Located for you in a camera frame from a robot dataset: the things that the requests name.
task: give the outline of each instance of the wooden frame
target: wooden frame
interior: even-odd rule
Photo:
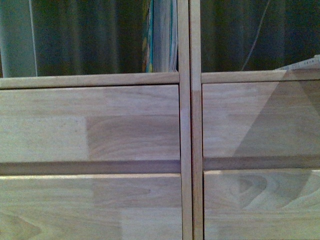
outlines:
[[[192,167],[191,167],[191,106],[189,54],[189,1],[178,0],[179,100],[180,100],[180,161],[182,190],[182,238],[193,239]]]

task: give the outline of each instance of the wooden drawer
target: wooden drawer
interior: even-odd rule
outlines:
[[[180,174],[0,177],[1,239],[181,240]]]
[[[205,239],[320,239],[319,170],[204,173]]]
[[[0,91],[0,163],[180,160],[178,85]]]
[[[203,84],[202,92],[206,169],[319,167],[320,81]]]

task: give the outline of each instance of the book spine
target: book spine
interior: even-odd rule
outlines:
[[[142,72],[153,72],[154,0],[143,0]]]
[[[291,65],[277,68],[276,70],[295,70],[295,69],[320,69],[320,55],[315,55],[313,58],[300,61]]]

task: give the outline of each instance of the light wood panel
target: light wood panel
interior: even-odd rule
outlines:
[[[320,80],[320,69],[208,72],[201,75],[203,84],[298,80]]]
[[[202,89],[205,158],[319,159],[320,81],[204,84]]]
[[[190,5],[193,239],[204,239],[200,0]]]
[[[204,174],[205,239],[320,239],[320,171]]]
[[[0,162],[179,160],[177,85],[0,91]]]
[[[3,78],[0,89],[178,84],[177,72]]]
[[[190,53],[189,1],[177,0],[179,45],[179,103],[180,156],[182,180],[183,240],[193,239],[192,173],[191,173],[191,109],[190,109]]]
[[[180,174],[0,177],[0,239],[182,239]]]

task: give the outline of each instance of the wooden cabinet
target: wooden cabinet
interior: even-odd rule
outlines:
[[[1,239],[182,239],[180,174],[0,177]]]
[[[202,103],[205,169],[319,167],[320,81],[203,84]]]
[[[251,4],[189,5],[193,239],[318,239],[320,71],[273,69],[312,58],[320,39],[303,26],[301,44],[301,21],[274,17],[298,4]]]
[[[319,170],[205,171],[205,239],[318,239],[319,193]]]
[[[1,163],[179,161],[178,85],[6,90]]]

